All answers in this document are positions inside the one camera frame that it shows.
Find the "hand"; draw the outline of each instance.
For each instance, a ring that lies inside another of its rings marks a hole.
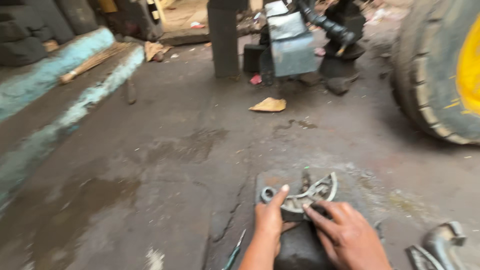
[[[318,201],[333,221],[304,205],[318,238],[339,270],[391,270],[376,231],[349,203]]]
[[[275,255],[280,252],[280,235],[296,226],[294,222],[283,223],[280,206],[288,195],[290,187],[286,184],[275,194],[268,205],[259,203],[255,207],[255,234],[271,239],[276,244]]]

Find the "tool handle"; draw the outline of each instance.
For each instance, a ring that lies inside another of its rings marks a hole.
[[[235,259],[237,258],[239,253],[240,253],[240,247],[236,246],[232,251],[232,255],[230,255],[230,257],[228,258],[228,262],[223,268],[224,270],[230,270],[230,268],[232,268],[233,263],[235,262]]]

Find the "broom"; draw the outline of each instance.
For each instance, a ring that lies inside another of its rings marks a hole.
[[[117,53],[122,52],[123,50],[133,46],[134,43],[131,42],[114,42],[110,48],[107,48],[96,55],[90,57],[85,62],[80,64],[74,70],[68,72],[67,74],[60,77],[60,83],[67,84],[71,82],[76,76],[84,73],[85,71],[103,63],[109,57],[116,55]]]

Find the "yellow wheel rim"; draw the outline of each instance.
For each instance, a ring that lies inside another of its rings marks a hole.
[[[460,51],[456,84],[465,113],[480,115],[480,14]]]

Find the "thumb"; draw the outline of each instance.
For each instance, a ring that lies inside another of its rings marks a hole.
[[[288,191],[290,190],[289,185],[283,185],[280,188],[280,191],[275,194],[275,196],[272,198],[270,201],[270,204],[275,206],[275,207],[280,207],[283,204],[283,201],[285,198],[288,196]]]

